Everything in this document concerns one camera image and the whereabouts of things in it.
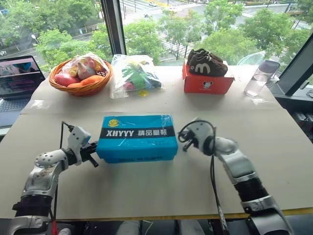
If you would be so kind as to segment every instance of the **red shoe box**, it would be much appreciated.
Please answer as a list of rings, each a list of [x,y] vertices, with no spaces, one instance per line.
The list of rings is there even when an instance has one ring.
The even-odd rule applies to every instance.
[[[182,66],[182,78],[185,80],[184,91],[186,93],[226,94],[232,82],[235,80],[228,69],[224,77],[211,77],[192,74],[185,60]]]

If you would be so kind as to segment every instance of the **tree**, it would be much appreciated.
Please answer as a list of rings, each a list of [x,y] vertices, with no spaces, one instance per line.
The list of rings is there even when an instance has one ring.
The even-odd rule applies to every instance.
[[[94,32],[89,42],[73,39],[66,31],[48,30],[38,37],[39,44],[36,51],[40,53],[45,62],[43,70],[49,71],[63,61],[74,58],[77,55],[84,55],[93,52],[101,59],[107,60],[112,56],[108,34],[105,26],[101,25],[100,30]]]
[[[179,59],[182,46],[186,44],[186,31],[188,24],[182,17],[175,15],[173,11],[163,10],[163,16],[159,20],[160,30],[166,35],[166,41],[170,42],[170,53]]]
[[[37,0],[34,4],[45,21],[45,30],[71,31],[97,23],[98,12],[92,0]]]
[[[238,29],[222,29],[205,38],[196,48],[209,50],[228,64],[236,65],[243,57],[258,51],[255,44],[255,40],[245,37]]]
[[[0,38],[6,46],[25,42],[32,33],[41,31],[44,21],[32,3],[18,0],[3,4],[8,13],[0,20]]]
[[[124,27],[127,54],[149,55],[154,63],[159,63],[163,52],[160,39],[157,37],[157,24],[153,21],[140,20]]]
[[[188,15],[185,17],[185,21],[188,24],[188,28],[186,31],[186,45],[185,45],[185,56],[188,49],[188,44],[191,42],[197,42],[201,40],[201,32],[202,32],[202,25],[199,23],[201,22],[200,15],[193,10],[188,10]]]
[[[229,4],[227,0],[214,0],[204,9],[205,24],[203,25],[206,33],[222,28],[229,29],[235,24],[236,17],[242,14],[244,6],[242,4]]]
[[[99,25],[99,30],[95,31],[89,41],[90,50],[101,59],[111,61],[112,51],[109,42],[107,28],[104,24]]]
[[[58,29],[68,30],[72,25],[72,17],[68,13],[69,3],[63,0],[38,0],[34,4],[45,22],[43,31]]]
[[[49,71],[59,63],[89,52],[89,42],[73,39],[67,32],[57,29],[41,33],[36,51],[40,53],[47,65],[44,70]]]
[[[287,52],[282,53],[281,59],[279,60],[281,63],[280,71],[283,71],[291,62],[297,52],[307,41],[311,33],[312,31],[308,29],[291,30],[291,32],[286,36],[285,41]]]
[[[302,16],[308,23],[313,23],[313,1],[312,0],[298,0],[297,6],[302,12]]]
[[[97,23],[98,12],[93,0],[69,0],[68,3],[68,13],[72,17],[71,25],[81,28]]]
[[[257,40],[256,46],[260,50],[280,54],[291,25],[292,21],[287,14],[277,14],[263,8],[254,17],[246,19],[241,27],[247,37]]]

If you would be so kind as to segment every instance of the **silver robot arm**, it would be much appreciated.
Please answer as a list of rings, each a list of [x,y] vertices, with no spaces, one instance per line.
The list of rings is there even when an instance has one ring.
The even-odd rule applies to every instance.
[[[294,234],[274,198],[262,186],[252,162],[239,150],[237,142],[221,137],[216,137],[214,142],[214,130],[199,118],[186,126],[186,130],[179,136],[188,141],[184,151],[193,144],[205,155],[214,153],[223,163],[230,181],[238,191],[244,211],[250,214],[247,225],[251,234]]]
[[[91,135],[79,126],[68,126],[71,134],[67,149],[58,149],[39,154],[30,172],[21,195],[21,201],[13,206],[16,211],[11,220],[8,235],[41,235],[47,231],[51,202],[56,191],[59,175],[69,165],[80,165],[87,160],[97,167],[91,157],[97,142],[88,143]]]

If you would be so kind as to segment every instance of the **woven basket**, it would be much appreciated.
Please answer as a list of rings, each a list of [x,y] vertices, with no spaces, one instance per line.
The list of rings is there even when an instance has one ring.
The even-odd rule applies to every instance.
[[[81,87],[64,87],[64,86],[61,86],[60,84],[55,82],[54,76],[56,74],[60,73],[62,71],[62,67],[69,61],[71,61],[71,60],[60,63],[58,66],[54,67],[52,69],[50,75],[49,75],[49,82],[50,82],[51,86],[53,86],[54,88],[56,88],[60,91],[68,92],[68,93],[70,93],[72,95],[76,95],[76,96],[93,95],[93,94],[96,94],[97,92],[101,91],[106,86],[106,84],[108,83],[110,78],[112,77],[112,74],[113,74],[112,66],[108,62],[104,61],[104,63],[109,68],[109,72],[107,72],[106,74],[104,72],[96,72],[97,75],[101,75],[103,77],[103,79],[101,81],[87,84],[87,85],[84,85]]]

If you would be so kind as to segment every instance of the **yellow table edge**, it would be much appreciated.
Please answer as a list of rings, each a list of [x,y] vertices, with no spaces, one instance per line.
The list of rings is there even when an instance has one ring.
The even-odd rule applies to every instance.
[[[313,207],[283,210],[284,215],[312,214]],[[247,218],[247,213],[225,214],[226,219]],[[203,215],[173,215],[173,216],[147,216],[147,217],[122,217],[122,218],[91,218],[91,219],[57,219],[57,221],[117,221],[117,220],[160,220],[160,219],[219,219],[218,214]]]

